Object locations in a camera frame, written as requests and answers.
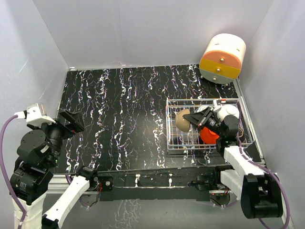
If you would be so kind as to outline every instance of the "metal wire rack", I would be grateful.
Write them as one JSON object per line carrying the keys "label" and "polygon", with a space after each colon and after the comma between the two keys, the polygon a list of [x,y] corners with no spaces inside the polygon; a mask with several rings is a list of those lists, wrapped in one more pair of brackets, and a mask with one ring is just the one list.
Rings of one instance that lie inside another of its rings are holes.
{"label": "metal wire rack", "polygon": [[[185,150],[185,149],[215,149],[215,145],[205,144],[200,138],[200,130],[190,126],[189,132],[179,130],[175,123],[176,114],[183,109],[190,109],[190,112],[197,108],[213,105],[214,99],[167,99],[166,101],[166,132],[167,132],[167,149],[168,150]],[[221,99],[225,104],[235,105],[241,111],[239,127],[244,131],[245,140],[243,147],[251,145],[254,141],[252,125],[245,112],[243,100],[240,99]]]}

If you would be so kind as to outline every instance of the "black marble surface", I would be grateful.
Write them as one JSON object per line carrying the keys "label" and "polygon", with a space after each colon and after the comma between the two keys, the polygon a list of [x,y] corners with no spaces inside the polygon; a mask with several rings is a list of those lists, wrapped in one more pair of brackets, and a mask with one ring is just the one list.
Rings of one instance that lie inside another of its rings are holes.
{"label": "black marble surface", "polygon": [[68,72],[60,108],[82,111],[86,130],[64,142],[55,173],[224,164],[213,150],[167,152],[166,98],[237,98],[233,83],[200,79],[197,65]]}

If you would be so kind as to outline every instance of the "gray floor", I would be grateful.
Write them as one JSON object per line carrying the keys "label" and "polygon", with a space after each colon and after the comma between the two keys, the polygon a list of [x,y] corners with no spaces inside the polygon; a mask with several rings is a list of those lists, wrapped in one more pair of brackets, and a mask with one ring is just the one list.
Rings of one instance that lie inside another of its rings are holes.
{"label": "gray floor", "polygon": [[[48,195],[46,211],[59,195]],[[281,228],[281,219],[266,219],[271,228]],[[193,200],[121,200],[99,202],[86,210],[79,202],[62,229],[263,229],[257,219],[246,219],[240,203],[221,210]]]}

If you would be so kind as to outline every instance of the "toy dresser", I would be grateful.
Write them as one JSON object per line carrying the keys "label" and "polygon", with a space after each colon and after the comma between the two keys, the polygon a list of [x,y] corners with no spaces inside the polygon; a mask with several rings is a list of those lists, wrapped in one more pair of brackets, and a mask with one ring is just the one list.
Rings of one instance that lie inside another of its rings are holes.
{"label": "toy dresser", "polygon": [[240,37],[222,33],[214,36],[206,48],[199,69],[201,78],[214,83],[230,83],[242,69],[246,44]]}

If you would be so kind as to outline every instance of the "robotic hand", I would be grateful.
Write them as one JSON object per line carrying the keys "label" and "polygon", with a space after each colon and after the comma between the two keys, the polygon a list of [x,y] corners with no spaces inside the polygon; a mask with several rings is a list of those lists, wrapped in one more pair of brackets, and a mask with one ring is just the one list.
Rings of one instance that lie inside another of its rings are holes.
{"label": "robotic hand", "polygon": [[60,199],[42,215],[48,184],[53,177],[49,169],[57,165],[63,140],[84,130],[82,114],[60,110],[60,118],[53,120],[46,115],[42,104],[34,104],[16,115],[26,118],[32,131],[21,140],[10,179],[18,202],[26,211],[24,217],[19,203],[13,199],[15,229],[59,229],[76,201],[98,182],[96,170],[81,167]]}
{"label": "robotic hand", "polygon": [[203,106],[191,113],[181,111],[177,115],[182,117],[178,119],[184,119],[198,129],[207,127],[219,135],[216,149],[231,165],[216,167],[213,182],[227,186],[236,194],[248,219],[281,217],[282,196],[276,180],[255,166],[241,143],[238,144],[239,111],[236,106],[223,102],[214,100],[213,106]]}

